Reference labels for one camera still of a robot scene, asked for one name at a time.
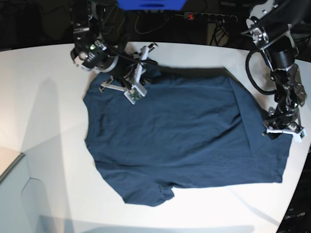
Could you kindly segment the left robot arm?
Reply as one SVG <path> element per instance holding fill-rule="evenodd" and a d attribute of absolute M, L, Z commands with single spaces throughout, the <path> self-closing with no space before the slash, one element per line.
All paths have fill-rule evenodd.
<path fill-rule="evenodd" d="M 242 34 L 251 37 L 256 46 L 245 61 L 248 79 L 261 94 L 273 95 L 277 103 L 276 108 L 269 109 L 263 122 L 264 134 L 271 139 L 289 134 L 301 142 L 307 136 L 299 111 L 306 102 L 307 93 L 295 62 L 299 50 L 291 29 L 303 21 L 310 8 L 309 0 L 259 0 L 246 19 L 247 30 Z M 250 73 L 249 62 L 256 52 L 262 55 L 270 69 L 271 80 L 276 85 L 273 91 L 261 89 Z"/>

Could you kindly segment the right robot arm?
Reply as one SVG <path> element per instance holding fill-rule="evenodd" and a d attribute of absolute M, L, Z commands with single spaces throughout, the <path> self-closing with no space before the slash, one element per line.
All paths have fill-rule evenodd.
<path fill-rule="evenodd" d="M 115 26 L 115 20 L 109 19 L 110 15 L 119 11 L 115 0 L 71 0 L 69 5 L 73 26 L 74 48 L 70 52 L 73 63 L 84 71 L 93 70 L 110 76 L 100 84 L 101 92 L 113 89 L 144 96 L 144 86 L 150 82 L 145 75 L 146 66 L 157 65 L 148 55 L 157 44 L 151 43 L 132 54 L 125 51 L 130 36 L 128 13 L 119 26 L 124 31 L 117 33 L 117 42 L 107 39 Z"/>

